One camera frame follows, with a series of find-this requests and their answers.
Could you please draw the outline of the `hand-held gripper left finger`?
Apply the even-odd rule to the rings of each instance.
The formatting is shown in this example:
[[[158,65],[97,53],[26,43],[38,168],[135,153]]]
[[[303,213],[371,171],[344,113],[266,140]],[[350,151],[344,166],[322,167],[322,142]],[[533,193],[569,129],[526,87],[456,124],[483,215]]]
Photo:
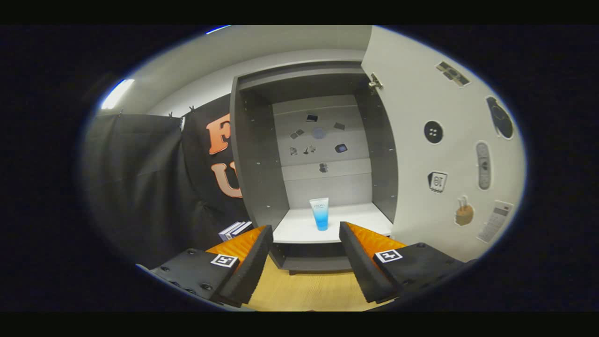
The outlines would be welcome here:
[[[148,274],[192,297],[240,308],[257,288],[272,243],[272,227],[261,226],[207,251],[188,248]]]

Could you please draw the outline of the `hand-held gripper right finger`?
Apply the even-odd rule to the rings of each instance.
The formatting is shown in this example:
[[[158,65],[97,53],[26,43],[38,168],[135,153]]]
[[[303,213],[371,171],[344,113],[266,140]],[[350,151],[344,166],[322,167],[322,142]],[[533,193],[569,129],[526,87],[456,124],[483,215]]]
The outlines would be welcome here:
[[[477,262],[462,262],[424,242],[406,245],[350,222],[340,222],[339,237],[368,302],[412,299]]]

